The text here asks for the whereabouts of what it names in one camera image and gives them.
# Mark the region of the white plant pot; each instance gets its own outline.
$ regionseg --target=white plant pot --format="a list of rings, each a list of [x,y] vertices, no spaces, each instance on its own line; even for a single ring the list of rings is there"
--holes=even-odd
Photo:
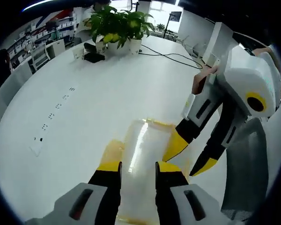
[[[140,51],[141,40],[131,39],[130,40],[130,52],[132,55],[137,55]]]
[[[117,56],[125,56],[129,53],[129,41],[127,40],[123,47],[118,47],[118,42],[116,43],[108,43],[108,53],[111,55],[117,55]]]

